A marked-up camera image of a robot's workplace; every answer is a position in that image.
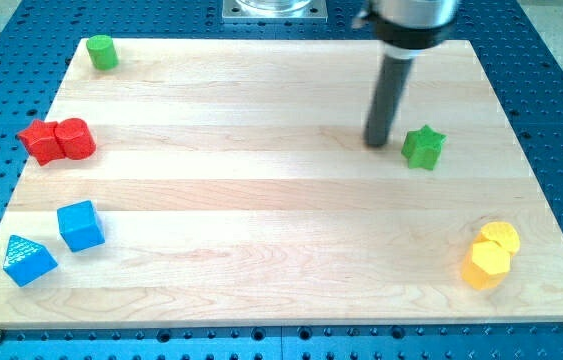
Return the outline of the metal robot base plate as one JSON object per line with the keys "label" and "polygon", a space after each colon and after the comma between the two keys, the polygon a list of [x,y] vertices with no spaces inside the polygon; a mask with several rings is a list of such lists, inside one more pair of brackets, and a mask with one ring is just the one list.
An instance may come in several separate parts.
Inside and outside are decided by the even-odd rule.
{"label": "metal robot base plate", "polygon": [[229,23],[328,19],[325,0],[223,0],[221,13]]}

